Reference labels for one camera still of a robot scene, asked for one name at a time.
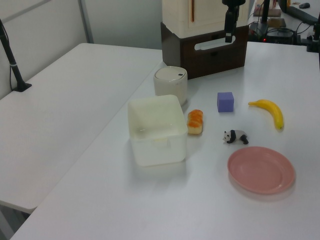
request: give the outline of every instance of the floor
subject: floor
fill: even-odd
[[[0,240],[9,240],[29,214],[0,205]]]

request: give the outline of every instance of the pink plate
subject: pink plate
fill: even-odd
[[[284,191],[295,180],[290,161],[279,152],[261,146],[235,151],[229,157],[228,170],[241,187],[259,194]]]

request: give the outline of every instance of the wooden box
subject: wooden box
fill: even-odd
[[[179,38],[161,22],[162,59],[167,66],[186,69],[188,79],[240,68],[245,65],[249,27],[235,30],[230,45],[195,50],[195,45],[226,37],[224,30]]]

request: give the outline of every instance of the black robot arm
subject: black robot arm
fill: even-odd
[[[222,3],[228,6],[228,10],[225,13],[224,22],[226,43],[232,42],[232,37],[235,33],[239,17],[239,6],[244,4],[245,2],[246,0],[222,0]]]

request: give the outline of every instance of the container lid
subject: container lid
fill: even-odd
[[[159,69],[154,76],[157,79],[172,81],[182,79],[186,75],[186,73],[187,71],[182,67],[166,66]]]

